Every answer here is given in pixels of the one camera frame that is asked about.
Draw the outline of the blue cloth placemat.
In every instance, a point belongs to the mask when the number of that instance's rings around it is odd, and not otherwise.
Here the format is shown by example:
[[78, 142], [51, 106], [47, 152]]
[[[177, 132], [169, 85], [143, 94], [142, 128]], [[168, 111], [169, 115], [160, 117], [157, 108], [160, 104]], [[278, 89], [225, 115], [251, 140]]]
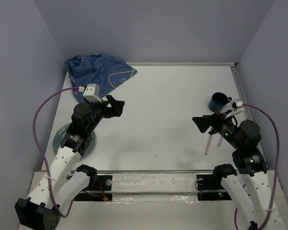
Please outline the blue cloth placemat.
[[103, 98], [137, 74], [123, 59], [110, 55], [77, 55], [65, 61], [72, 87], [97, 84]]

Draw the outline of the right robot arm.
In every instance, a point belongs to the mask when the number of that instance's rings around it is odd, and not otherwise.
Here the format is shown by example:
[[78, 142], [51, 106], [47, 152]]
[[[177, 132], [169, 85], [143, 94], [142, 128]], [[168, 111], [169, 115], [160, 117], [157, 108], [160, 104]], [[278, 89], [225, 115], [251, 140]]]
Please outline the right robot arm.
[[219, 134], [235, 149], [234, 163], [216, 166], [211, 182], [230, 195], [247, 229], [285, 230], [274, 203], [276, 186], [269, 184], [268, 167], [257, 147], [260, 127], [248, 119], [236, 125], [232, 118], [231, 110], [192, 118], [201, 133]]

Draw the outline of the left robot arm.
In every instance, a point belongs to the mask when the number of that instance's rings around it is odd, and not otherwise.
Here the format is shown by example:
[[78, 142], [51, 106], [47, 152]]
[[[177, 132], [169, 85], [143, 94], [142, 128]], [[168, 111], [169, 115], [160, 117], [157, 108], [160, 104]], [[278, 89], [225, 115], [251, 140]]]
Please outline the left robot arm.
[[97, 170], [93, 167], [80, 165], [71, 178], [68, 175], [93, 141], [92, 132], [99, 122], [121, 116], [124, 105], [107, 95], [105, 101], [86, 100], [74, 107], [72, 122], [52, 164], [46, 166], [47, 172], [28, 197], [15, 204], [20, 224], [32, 230], [54, 230], [60, 219], [68, 216], [74, 198], [95, 187]]

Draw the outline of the teal plate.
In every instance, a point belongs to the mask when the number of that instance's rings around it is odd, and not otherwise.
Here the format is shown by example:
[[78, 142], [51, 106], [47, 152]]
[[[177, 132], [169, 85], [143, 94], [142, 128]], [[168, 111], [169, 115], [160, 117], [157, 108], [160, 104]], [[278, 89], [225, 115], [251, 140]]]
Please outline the teal plate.
[[[71, 123], [67, 123], [64, 126], [62, 126], [57, 133], [55, 134], [53, 141], [52, 141], [52, 148], [54, 151], [54, 154], [57, 155], [58, 153], [58, 149], [60, 147], [60, 143], [62, 142], [68, 127], [70, 126]], [[89, 144], [88, 148], [86, 149], [86, 151], [84, 152], [84, 154], [82, 155], [82, 159], [85, 158], [88, 154], [90, 154], [90, 152], [94, 149], [95, 144], [96, 144], [96, 135], [95, 132], [91, 133], [92, 136], [92, 142]]]

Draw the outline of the knife with pink handle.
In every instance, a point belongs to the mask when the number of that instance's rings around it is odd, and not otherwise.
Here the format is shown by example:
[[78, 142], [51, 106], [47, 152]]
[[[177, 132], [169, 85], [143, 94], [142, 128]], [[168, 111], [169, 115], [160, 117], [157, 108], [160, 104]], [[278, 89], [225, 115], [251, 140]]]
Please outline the knife with pink handle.
[[220, 147], [220, 146], [221, 146], [221, 144], [222, 144], [222, 141], [223, 141], [223, 138], [222, 138], [222, 137], [220, 137], [220, 139], [219, 139], [219, 141], [218, 141], [218, 144], [217, 144], [217, 146], [218, 146], [218, 147]]

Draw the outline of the fork with pink handle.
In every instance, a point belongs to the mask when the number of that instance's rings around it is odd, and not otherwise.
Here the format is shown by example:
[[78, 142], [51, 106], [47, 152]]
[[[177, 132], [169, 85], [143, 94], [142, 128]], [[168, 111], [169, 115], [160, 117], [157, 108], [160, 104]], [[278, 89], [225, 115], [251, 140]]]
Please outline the fork with pink handle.
[[212, 135], [209, 135], [208, 137], [207, 145], [206, 145], [205, 152], [204, 152], [205, 155], [209, 153], [211, 142], [212, 142], [212, 137], [213, 137]]

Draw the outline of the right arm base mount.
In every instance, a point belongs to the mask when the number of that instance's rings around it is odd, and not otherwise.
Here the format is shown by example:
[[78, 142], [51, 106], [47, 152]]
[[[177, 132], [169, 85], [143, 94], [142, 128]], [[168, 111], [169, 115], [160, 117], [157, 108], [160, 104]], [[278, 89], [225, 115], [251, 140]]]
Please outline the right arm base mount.
[[214, 180], [212, 174], [198, 174], [196, 176], [195, 188], [198, 191], [198, 201], [229, 201], [228, 192], [220, 183]]

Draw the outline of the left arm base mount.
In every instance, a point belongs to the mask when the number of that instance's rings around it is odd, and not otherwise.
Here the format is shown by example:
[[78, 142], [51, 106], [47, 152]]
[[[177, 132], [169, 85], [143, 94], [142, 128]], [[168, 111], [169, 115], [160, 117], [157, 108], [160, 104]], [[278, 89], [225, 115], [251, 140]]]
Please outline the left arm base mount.
[[112, 175], [98, 175], [97, 179], [91, 179], [89, 185], [83, 189], [74, 201], [112, 201]]

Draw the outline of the dark blue mug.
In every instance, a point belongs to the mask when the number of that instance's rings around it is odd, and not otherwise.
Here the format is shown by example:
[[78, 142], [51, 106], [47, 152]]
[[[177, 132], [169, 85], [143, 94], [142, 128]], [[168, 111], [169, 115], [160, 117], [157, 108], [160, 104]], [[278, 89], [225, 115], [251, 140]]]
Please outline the dark blue mug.
[[224, 93], [216, 92], [212, 95], [208, 103], [208, 108], [213, 113], [220, 112], [231, 100], [232, 98], [227, 97]]

